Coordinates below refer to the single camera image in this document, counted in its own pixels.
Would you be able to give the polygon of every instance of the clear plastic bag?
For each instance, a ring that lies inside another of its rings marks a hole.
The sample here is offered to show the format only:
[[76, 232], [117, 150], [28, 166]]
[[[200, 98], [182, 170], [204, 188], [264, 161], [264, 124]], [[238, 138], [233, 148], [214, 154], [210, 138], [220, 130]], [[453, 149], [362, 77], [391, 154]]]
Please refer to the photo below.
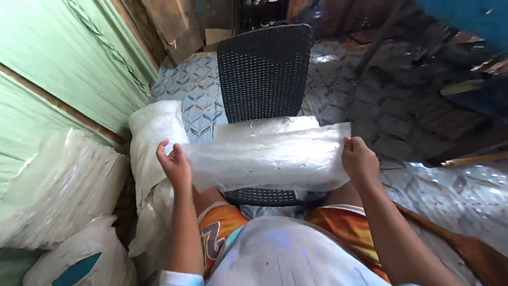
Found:
[[115, 219], [114, 216], [93, 219], [81, 231], [43, 255], [25, 274], [23, 285], [51, 285], [69, 266], [96, 253], [101, 253], [101, 256], [75, 285], [137, 285], [134, 264], [111, 226]]
[[11, 182], [0, 208], [0, 247], [48, 248], [112, 214], [128, 160], [80, 130], [48, 136]]
[[254, 134], [273, 134], [319, 128], [315, 116], [276, 117], [255, 119], [230, 124], [218, 124], [213, 127], [213, 140], [229, 140], [231, 137], [243, 137]]
[[245, 187], [325, 191], [349, 181], [342, 167], [350, 123], [183, 145], [198, 191]]

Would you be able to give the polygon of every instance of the black chair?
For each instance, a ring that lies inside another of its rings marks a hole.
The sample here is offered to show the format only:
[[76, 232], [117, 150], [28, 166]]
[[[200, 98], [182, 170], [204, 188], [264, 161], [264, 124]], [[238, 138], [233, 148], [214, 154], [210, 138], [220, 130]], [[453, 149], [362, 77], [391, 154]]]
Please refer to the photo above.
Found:
[[[312, 47], [306, 24], [269, 27], [220, 42], [220, 88], [229, 123], [297, 116], [302, 106]], [[225, 193], [235, 205], [295, 206], [292, 190], [243, 188]]]

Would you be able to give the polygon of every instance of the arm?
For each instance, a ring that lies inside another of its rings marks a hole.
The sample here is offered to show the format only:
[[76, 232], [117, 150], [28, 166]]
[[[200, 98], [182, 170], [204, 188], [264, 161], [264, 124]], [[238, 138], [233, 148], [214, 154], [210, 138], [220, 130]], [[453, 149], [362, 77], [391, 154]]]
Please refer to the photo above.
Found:
[[376, 155], [359, 137], [346, 139], [344, 169], [362, 200], [372, 240], [393, 285], [462, 285], [420, 240], [383, 190]]
[[170, 234], [170, 255], [162, 268], [174, 272], [203, 275], [203, 248], [194, 209], [191, 166], [180, 144], [175, 144], [173, 151], [166, 156], [164, 147], [167, 144], [168, 140], [159, 144], [157, 159], [173, 185], [175, 203], [172, 217], [173, 229]]

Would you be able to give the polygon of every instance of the person's left hand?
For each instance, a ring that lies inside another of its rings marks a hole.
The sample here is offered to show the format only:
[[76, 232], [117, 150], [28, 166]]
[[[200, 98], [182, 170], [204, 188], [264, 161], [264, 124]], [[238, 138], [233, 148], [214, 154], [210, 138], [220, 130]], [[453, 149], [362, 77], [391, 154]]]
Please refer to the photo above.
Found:
[[176, 143], [173, 145], [173, 151], [166, 155], [164, 153], [164, 147], [169, 143], [166, 139], [159, 143], [157, 147], [157, 159], [166, 173], [169, 181], [173, 185], [176, 191], [178, 190], [191, 190], [192, 189], [192, 170], [183, 152], [182, 146]]

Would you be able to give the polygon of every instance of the orange shorts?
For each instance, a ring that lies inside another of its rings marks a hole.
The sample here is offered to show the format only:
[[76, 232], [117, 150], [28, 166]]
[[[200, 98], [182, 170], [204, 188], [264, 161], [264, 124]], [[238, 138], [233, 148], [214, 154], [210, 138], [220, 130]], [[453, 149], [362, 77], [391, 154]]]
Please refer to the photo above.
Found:
[[[236, 207], [225, 203], [203, 213], [200, 216], [199, 230], [205, 256], [204, 277], [207, 280], [228, 235], [246, 224], [248, 219]], [[305, 220], [335, 235], [350, 247], [367, 268], [390, 282], [377, 258], [365, 215], [350, 209], [328, 206], [310, 211]]]

